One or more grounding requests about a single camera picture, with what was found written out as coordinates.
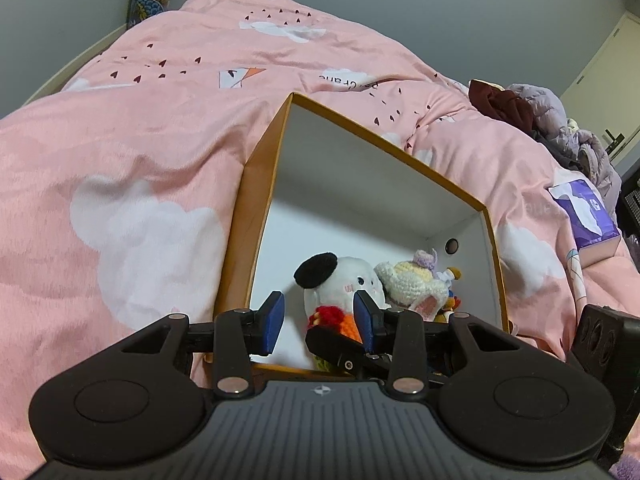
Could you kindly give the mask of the crochet white bunny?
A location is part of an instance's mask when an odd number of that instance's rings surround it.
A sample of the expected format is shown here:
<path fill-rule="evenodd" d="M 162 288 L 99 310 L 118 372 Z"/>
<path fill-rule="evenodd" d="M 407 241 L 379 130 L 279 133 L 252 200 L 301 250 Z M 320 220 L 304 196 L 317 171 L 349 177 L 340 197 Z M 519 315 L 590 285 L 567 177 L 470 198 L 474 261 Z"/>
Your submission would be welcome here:
<path fill-rule="evenodd" d="M 437 261 L 435 249 L 419 249 L 410 260 L 378 263 L 374 272 L 382 283 L 386 302 L 393 308 L 420 314 L 426 322 L 435 322 L 448 298 L 448 287 L 435 276 Z"/>

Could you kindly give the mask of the white black-eared plush dog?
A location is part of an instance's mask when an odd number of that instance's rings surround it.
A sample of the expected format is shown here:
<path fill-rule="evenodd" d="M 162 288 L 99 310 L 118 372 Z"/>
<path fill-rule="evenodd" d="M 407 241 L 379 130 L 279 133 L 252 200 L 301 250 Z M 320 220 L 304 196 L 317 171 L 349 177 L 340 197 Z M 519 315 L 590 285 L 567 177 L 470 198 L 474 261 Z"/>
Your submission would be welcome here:
<path fill-rule="evenodd" d="M 294 281 L 303 289 L 308 328 L 321 326 L 360 342 L 352 310 L 356 292 L 364 290 L 379 308 L 387 308 L 381 281 L 360 258 L 322 252 L 299 265 Z"/>

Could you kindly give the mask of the blue orange tag duck plush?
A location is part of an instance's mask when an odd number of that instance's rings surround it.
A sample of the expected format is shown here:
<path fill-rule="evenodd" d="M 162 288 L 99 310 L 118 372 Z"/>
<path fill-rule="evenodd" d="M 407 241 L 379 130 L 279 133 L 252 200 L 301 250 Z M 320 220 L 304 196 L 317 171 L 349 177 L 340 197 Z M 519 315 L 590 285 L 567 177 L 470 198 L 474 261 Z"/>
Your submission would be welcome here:
<path fill-rule="evenodd" d="M 448 298 L 444 305 L 438 310 L 438 313 L 435 316 L 435 321 L 439 323 L 447 323 L 450 316 L 461 304 L 460 298 L 456 296 L 451 289 L 452 284 L 461 278 L 461 271 L 454 266 L 448 266 L 445 271 L 436 272 L 435 276 L 448 287 Z"/>

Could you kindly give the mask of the purple tissue pack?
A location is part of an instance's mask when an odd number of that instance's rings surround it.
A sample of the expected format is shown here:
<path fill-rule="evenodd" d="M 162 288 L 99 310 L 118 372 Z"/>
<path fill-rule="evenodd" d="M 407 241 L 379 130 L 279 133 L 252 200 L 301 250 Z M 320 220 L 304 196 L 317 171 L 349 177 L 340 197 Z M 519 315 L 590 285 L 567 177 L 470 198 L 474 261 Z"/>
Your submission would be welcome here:
<path fill-rule="evenodd" d="M 620 231 L 586 181 L 563 182 L 548 188 L 548 192 L 570 218 L 582 266 L 592 266 L 615 255 Z"/>

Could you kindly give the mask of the orange cardboard box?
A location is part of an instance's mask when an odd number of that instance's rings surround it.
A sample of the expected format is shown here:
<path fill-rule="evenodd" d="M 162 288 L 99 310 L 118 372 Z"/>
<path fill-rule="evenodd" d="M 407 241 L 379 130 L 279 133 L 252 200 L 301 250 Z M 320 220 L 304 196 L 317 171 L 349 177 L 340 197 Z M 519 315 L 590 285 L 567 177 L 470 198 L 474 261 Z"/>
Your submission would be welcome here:
<path fill-rule="evenodd" d="M 319 252 L 370 263 L 435 249 L 462 273 L 461 307 L 508 326 L 506 292 L 487 207 L 374 132 L 298 93 L 250 155 L 233 211 L 217 312 L 285 296 L 279 338 L 262 366 L 312 370 L 295 269 Z"/>

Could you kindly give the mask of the pink duvet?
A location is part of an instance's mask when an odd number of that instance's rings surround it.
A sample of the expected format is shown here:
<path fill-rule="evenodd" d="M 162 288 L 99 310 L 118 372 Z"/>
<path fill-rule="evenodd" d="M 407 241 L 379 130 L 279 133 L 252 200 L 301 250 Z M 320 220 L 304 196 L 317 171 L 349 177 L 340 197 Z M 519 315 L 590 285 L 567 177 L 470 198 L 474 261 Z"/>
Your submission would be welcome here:
<path fill-rule="evenodd" d="M 171 311 L 207 320 L 241 174 L 298 92 L 460 185 L 490 213 L 516 331 L 564 356 L 584 304 L 639 311 L 621 247 L 567 272 L 573 179 L 399 42 L 293 0 L 188 0 L 1 123 L 1 474 L 43 461 L 47 379 Z"/>

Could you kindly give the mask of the lilac puffer jacket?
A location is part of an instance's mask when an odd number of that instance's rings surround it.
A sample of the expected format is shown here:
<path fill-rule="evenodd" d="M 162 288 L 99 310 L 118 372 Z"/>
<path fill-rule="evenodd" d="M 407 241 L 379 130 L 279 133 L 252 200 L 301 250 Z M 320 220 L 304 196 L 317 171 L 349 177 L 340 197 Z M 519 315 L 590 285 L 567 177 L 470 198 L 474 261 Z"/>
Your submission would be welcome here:
<path fill-rule="evenodd" d="M 579 128 L 577 122 L 567 116 L 560 98 L 550 89 L 532 84 L 510 84 L 508 90 L 532 107 L 537 130 L 565 157 L 576 162 L 598 189 L 606 208 L 614 209 L 622 179 L 598 136 Z"/>

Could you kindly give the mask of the dark red garment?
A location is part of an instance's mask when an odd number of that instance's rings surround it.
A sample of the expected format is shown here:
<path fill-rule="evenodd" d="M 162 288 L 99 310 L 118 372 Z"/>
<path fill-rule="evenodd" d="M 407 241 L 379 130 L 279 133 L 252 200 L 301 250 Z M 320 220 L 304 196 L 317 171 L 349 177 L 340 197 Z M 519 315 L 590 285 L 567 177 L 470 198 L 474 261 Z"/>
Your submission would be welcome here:
<path fill-rule="evenodd" d="M 534 131 L 533 107 L 511 90 L 473 79 L 469 84 L 469 100 L 483 115 L 506 122 L 526 134 Z"/>

